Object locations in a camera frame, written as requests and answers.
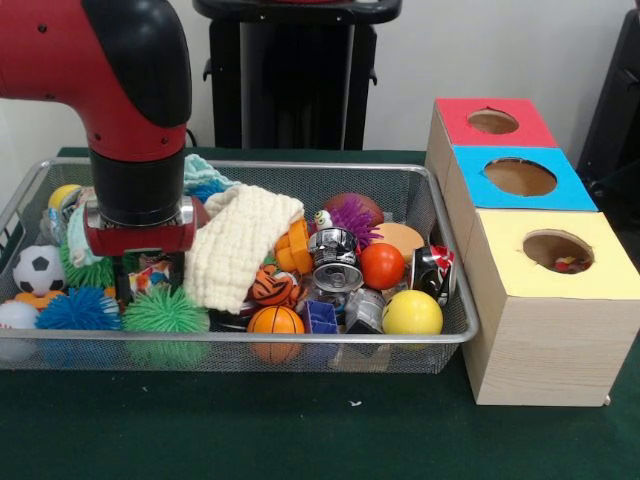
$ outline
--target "green spiky ball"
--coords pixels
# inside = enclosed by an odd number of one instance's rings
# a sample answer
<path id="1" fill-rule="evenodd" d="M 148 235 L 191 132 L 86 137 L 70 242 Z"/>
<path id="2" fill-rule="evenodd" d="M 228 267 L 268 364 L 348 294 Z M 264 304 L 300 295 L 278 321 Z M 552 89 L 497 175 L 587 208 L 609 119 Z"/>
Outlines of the green spiky ball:
<path id="1" fill-rule="evenodd" d="M 173 294 L 169 288 L 154 288 L 138 295 L 123 318 L 129 332 L 202 333 L 209 331 L 204 308 L 189 300 L 182 288 Z M 205 342 L 146 340 L 127 342 L 134 362 L 153 368 L 190 368 L 202 361 L 208 347 Z"/>
<path id="2" fill-rule="evenodd" d="M 113 262 L 109 257 L 105 257 L 93 265 L 78 268 L 71 263 L 69 245 L 65 242 L 60 247 L 60 258 L 62 259 L 62 266 L 64 267 L 67 282 L 71 287 L 107 288 L 113 287 L 115 284 L 113 278 Z M 139 270 L 138 260 L 133 255 L 124 256 L 124 266 L 127 272 Z"/>

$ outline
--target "small figurine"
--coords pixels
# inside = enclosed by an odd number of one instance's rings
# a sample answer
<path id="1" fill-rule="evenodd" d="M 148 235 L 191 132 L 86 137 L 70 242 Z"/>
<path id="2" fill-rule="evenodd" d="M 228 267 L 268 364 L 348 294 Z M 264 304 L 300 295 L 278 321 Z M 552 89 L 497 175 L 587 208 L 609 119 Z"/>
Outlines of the small figurine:
<path id="1" fill-rule="evenodd" d="M 318 231 L 324 230 L 325 228 L 333 227 L 331 214 L 326 210 L 320 210 L 319 212 L 316 212 L 316 214 L 313 216 L 313 221 L 315 222 Z"/>

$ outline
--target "red box top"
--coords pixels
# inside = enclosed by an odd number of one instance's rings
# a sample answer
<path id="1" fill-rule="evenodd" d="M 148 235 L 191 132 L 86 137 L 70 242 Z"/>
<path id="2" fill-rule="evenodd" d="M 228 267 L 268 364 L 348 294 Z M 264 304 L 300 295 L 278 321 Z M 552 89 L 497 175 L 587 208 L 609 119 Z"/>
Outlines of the red box top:
<path id="1" fill-rule="evenodd" d="M 436 105 L 453 145 L 549 148 L 558 146 L 531 100 L 438 98 Z"/>

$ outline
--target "orange ball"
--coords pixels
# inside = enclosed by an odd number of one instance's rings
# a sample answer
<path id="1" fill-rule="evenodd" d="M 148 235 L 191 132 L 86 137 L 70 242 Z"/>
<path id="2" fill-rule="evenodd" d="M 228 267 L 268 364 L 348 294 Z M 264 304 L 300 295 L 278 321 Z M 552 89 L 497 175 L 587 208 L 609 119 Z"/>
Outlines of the orange ball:
<path id="1" fill-rule="evenodd" d="M 286 307 L 267 307 L 257 312 L 249 333 L 304 333 L 304 324 L 296 312 Z M 253 343 L 253 353 L 266 363 L 279 365 L 294 359 L 301 350 L 298 343 Z"/>
<path id="2" fill-rule="evenodd" d="M 364 283 L 376 290 L 395 287 L 404 277 L 404 257 L 400 250 L 387 243 L 374 243 L 362 252 Z"/>

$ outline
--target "white cloth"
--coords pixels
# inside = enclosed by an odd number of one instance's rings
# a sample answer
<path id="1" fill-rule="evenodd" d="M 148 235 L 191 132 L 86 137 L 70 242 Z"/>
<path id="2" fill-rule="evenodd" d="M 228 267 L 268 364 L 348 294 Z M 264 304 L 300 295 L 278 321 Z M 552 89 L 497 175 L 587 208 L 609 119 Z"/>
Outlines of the white cloth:
<path id="1" fill-rule="evenodd" d="M 199 306 L 240 313 L 256 272 L 290 225 L 304 216 L 300 200 L 240 185 L 205 204 L 211 221 L 186 254 L 184 288 Z"/>

